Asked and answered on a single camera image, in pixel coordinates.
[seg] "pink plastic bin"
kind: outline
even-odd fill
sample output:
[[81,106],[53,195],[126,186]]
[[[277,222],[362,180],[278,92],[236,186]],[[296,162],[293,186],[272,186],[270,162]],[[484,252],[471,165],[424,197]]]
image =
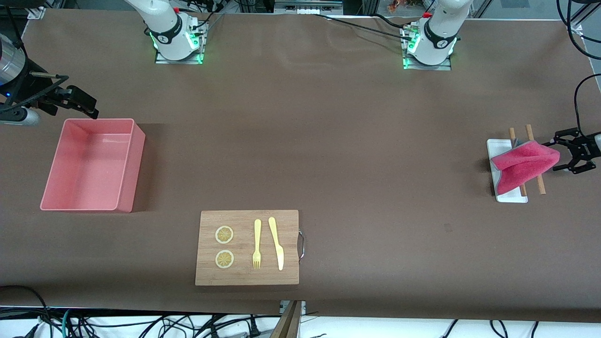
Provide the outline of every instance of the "pink plastic bin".
[[40,209],[131,212],[145,135],[131,118],[68,118]]

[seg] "lemon slice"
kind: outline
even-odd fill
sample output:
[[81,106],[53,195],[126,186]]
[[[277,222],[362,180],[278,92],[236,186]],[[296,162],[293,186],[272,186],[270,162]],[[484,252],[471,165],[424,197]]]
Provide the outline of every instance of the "lemon slice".
[[219,227],[215,231],[215,239],[221,244],[229,243],[232,238],[234,238],[234,230],[228,226]]
[[215,256],[215,264],[222,269],[229,268],[234,263],[234,254],[230,250],[221,250]]

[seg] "tabletop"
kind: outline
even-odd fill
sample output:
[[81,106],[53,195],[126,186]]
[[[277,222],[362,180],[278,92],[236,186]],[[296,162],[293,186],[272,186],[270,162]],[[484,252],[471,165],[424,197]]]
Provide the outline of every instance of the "tabletop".
[[[466,21],[450,72],[403,70],[395,38],[316,16],[226,15],[196,66],[155,65],[143,30],[136,12],[30,22],[29,56],[147,141],[131,214],[43,212],[61,125],[83,115],[0,126],[1,284],[50,306],[600,321],[601,171],[502,204],[487,160],[509,127],[544,142],[575,126],[592,71],[561,22]],[[585,132],[600,103],[583,86]],[[299,210],[300,284],[194,286],[201,211],[253,209]]]

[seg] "wooden dowel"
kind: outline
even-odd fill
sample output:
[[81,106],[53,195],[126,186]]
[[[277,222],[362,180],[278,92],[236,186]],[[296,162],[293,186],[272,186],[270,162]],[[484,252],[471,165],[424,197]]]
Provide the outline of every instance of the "wooden dowel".
[[[509,138],[511,139],[511,148],[515,148],[516,147],[516,131],[513,128],[509,128]],[[523,184],[520,185],[520,194],[522,195],[522,197],[528,196],[528,194],[526,193],[526,186]]]
[[[528,139],[534,141],[534,133],[532,133],[532,126],[530,124],[526,124],[526,133],[528,134]],[[545,190],[545,183],[543,182],[542,175],[536,177],[536,183],[538,184],[538,193],[545,195],[547,191]]]

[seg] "silver cylinder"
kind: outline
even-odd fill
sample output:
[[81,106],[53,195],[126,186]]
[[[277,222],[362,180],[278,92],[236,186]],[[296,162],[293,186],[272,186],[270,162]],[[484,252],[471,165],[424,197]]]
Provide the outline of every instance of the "silver cylinder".
[[0,34],[2,56],[0,57],[0,85],[5,85],[16,78],[25,66],[23,50],[16,49],[12,41]]

